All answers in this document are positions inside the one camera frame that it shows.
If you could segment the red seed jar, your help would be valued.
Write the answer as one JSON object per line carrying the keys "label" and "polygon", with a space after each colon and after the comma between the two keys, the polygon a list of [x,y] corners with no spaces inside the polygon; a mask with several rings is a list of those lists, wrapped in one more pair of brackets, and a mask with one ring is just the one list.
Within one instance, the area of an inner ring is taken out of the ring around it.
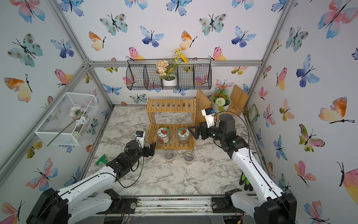
{"label": "red seed jar", "polygon": [[172,150],[167,150],[164,154],[164,159],[167,163],[172,163],[175,160],[175,153]]}

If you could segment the dark seed jar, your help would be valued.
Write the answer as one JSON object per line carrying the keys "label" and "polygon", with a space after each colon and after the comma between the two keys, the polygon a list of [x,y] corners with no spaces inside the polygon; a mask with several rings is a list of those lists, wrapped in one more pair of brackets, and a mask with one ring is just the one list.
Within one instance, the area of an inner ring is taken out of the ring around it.
{"label": "dark seed jar", "polygon": [[191,165],[194,162],[195,156],[191,152],[187,152],[184,154],[184,161],[186,165]]}

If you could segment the two-tier bamboo shelf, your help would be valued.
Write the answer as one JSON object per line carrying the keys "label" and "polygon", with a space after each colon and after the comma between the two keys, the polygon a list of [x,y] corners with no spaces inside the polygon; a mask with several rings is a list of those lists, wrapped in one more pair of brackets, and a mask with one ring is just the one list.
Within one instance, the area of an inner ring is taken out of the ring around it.
{"label": "two-tier bamboo shelf", "polygon": [[[188,128],[195,123],[196,100],[195,99],[148,99],[146,113],[149,119],[149,127],[146,134],[149,143],[156,143],[156,149],[163,150],[194,150],[195,139],[190,136],[187,144],[180,144],[178,131],[181,128]],[[168,123],[158,123],[156,115],[175,115],[177,113],[191,115],[191,124],[179,124],[173,119]],[[167,128],[169,131],[169,142],[159,141],[158,131],[160,128]]]}

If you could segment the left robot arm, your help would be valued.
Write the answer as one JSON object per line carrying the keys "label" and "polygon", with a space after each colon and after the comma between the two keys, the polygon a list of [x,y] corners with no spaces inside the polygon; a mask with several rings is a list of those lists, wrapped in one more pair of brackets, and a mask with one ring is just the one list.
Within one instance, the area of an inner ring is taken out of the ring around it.
{"label": "left robot arm", "polygon": [[126,214],[121,196],[113,189],[91,198],[90,195],[124,177],[141,158],[154,156],[156,143],[144,147],[132,140],[123,153],[98,172],[64,187],[44,191],[29,214],[27,224],[75,224],[97,213]]}

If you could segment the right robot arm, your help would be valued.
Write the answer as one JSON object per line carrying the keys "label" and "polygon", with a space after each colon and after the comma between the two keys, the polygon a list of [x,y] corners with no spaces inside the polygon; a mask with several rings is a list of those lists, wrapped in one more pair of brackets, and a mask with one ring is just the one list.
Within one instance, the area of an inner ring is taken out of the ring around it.
{"label": "right robot arm", "polygon": [[236,133],[232,113],[218,116],[213,108],[202,110],[205,121],[189,127],[195,139],[211,138],[219,141],[221,149],[241,168],[255,196],[242,191],[230,191],[228,201],[250,215],[257,224],[294,224],[296,198],[285,193],[266,174],[249,148],[249,144]]}

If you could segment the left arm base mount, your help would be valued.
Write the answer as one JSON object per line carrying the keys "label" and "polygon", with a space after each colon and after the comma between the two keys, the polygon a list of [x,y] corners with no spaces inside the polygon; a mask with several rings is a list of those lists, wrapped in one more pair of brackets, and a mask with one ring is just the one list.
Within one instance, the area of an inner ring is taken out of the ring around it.
{"label": "left arm base mount", "polygon": [[107,189],[105,194],[110,196],[111,204],[108,210],[100,214],[134,214],[138,199],[134,197],[122,197],[114,189]]}

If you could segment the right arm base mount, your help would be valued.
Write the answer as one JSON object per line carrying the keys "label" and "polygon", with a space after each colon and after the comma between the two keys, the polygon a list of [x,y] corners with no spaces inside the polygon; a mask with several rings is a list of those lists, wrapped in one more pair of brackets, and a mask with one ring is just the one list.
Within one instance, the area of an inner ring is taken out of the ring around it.
{"label": "right arm base mount", "polygon": [[213,213],[242,213],[242,210],[234,207],[231,196],[234,193],[241,192],[241,189],[232,189],[226,191],[222,196],[216,196],[211,198],[211,207]]}

